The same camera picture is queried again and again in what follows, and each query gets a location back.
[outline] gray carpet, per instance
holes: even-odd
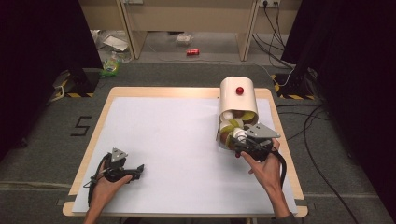
[[[285,73],[268,67],[271,74]],[[27,136],[28,146],[8,152],[0,163],[0,223],[81,223],[65,217],[58,200],[68,193],[89,144],[106,97],[116,86],[219,87],[229,76],[249,77],[256,88],[268,88],[275,96],[271,78],[257,65],[203,63],[124,63],[115,77],[102,78],[92,98],[63,98],[44,109]],[[350,215],[318,174],[304,145],[304,121],[319,99],[285,100],[274,97],[290,153],[309,206],[300,223],[352,223]],[[310,152],[329,183],[341,194],[359,223],[393,223],[362,169],[348,157],[346,139],[323,106],[306,132]],[[80,125],[90,126],[85,136],[75,125],[80,116],[90,116]],[[6,181],[60,184],[39,187],[6,185]],[[119,218],[101,218],[100,223],[120,223]],[[269,220],[259,219],[259,223]]]

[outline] white paper sheet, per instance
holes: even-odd
[[[267,100],[257,100],[260,122],[274,129]],[[125,169],[145,164],[139,180],[123,186],[107,213],[227,215],[273,214],[270,201],[243,158],[220,151],[218,99],[115,98],[83,184],[99,161],[117,147],[129,154]],[[283,190],[296,213],[289,180]],[[73,212],[88,210],[81,189]]]

